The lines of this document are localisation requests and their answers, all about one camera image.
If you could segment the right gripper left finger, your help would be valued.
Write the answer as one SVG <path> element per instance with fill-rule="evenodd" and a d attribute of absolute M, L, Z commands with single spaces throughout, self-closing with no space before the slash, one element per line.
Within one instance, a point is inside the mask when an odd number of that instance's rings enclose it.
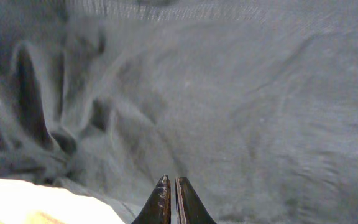
<path fill-rule="evenodd" d="M 171 186 L 167 175 L 161 176 L 132 224 L 171 224 Z"/>

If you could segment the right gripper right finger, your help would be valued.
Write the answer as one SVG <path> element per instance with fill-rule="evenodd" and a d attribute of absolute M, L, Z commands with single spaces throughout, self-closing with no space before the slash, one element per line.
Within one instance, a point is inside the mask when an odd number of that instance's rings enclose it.
<path fill-rule="evenodd" d="M 216 224 L 187 177 L 175 179 L 178 224 Z"/>

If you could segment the black shorts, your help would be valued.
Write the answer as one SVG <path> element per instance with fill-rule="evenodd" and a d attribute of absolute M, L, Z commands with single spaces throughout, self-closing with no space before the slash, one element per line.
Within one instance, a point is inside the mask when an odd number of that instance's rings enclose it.
<path fill-rule="evenodd" d="M 125 222 L 358 223 L 358 1 L 0 1 L 0 178 Z"/>

